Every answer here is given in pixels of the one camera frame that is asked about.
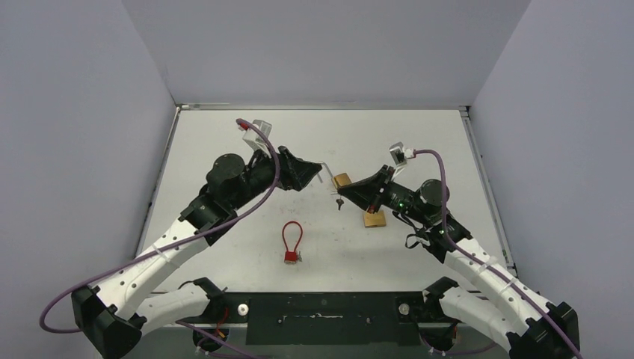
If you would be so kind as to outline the brass padlock with key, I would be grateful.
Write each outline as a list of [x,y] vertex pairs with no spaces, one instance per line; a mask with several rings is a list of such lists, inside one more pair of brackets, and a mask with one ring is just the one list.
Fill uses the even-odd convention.
[[380,210],[374,213],[364,212],[363,225],[365,228],[385,227],[387,220],[384,211]]

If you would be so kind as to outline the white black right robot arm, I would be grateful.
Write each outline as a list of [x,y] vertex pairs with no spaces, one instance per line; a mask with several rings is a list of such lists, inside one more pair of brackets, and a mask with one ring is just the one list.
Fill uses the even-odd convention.
[[514,277],[446,209],[448,191],[438,179],[412,190],[398,184],[395,168],[338,187],[341,197],[375,213],[382,207],[409,225],[424,249],[468,280],[474,295],[447,277],[423,292],[431,320],[457,319],[507,351],[510,358],[579,358],[578,316],[570,305],[555,305]]

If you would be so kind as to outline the brass padlock long shackle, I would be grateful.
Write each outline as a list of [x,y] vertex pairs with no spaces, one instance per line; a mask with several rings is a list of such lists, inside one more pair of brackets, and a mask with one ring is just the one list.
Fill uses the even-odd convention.
[[347,173],[335,175],[326,162],[319,162],[319,164],[321,165],[322,169],[326,171],[326,174],[330,178],[334,189],[337,190],[343,186],[352,184],[352,180]]

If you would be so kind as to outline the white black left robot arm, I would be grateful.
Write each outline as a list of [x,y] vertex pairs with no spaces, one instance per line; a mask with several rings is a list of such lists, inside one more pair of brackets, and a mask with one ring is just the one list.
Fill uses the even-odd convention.
[[206,277],[172,292],[152,293],[180,266],[215,244],[233,227],[238,209],[272,184],[301,191],[322,170],[320,163],[300,159],[284,146],[277,156],[275,161],[257,150],[249,162],[235,153],[218,157],[198,196],[135,264],[72,292],[76,324],[103,358],[123,358],[142,336],[181,319],[224,318],[224,293]]

